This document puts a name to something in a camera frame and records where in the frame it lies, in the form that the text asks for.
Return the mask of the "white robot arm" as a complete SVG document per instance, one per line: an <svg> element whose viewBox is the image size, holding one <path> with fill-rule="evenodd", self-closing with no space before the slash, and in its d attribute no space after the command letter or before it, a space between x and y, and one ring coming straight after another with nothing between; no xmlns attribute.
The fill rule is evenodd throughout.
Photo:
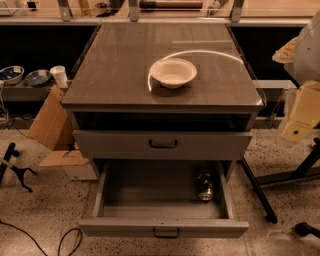
<svg viewBox="0 0 320 256"><path fill-rule="evenodd" d="M300 85L280 133L281 138L297 143L320 122L320 12L272 60L284 64Z"/></svg>

